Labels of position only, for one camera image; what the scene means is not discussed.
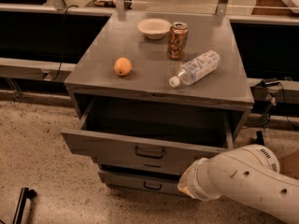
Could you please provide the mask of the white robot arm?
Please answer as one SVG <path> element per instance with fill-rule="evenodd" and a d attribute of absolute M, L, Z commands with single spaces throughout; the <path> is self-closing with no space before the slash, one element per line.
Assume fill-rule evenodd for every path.
<path fill-rule="evenodd" d="M 282 159 L 267 147 L 249 145 L 192 163 L 178 182 L 178 190 L 201 201 L 226 196 L 299 224 L 299 155 Z"/>

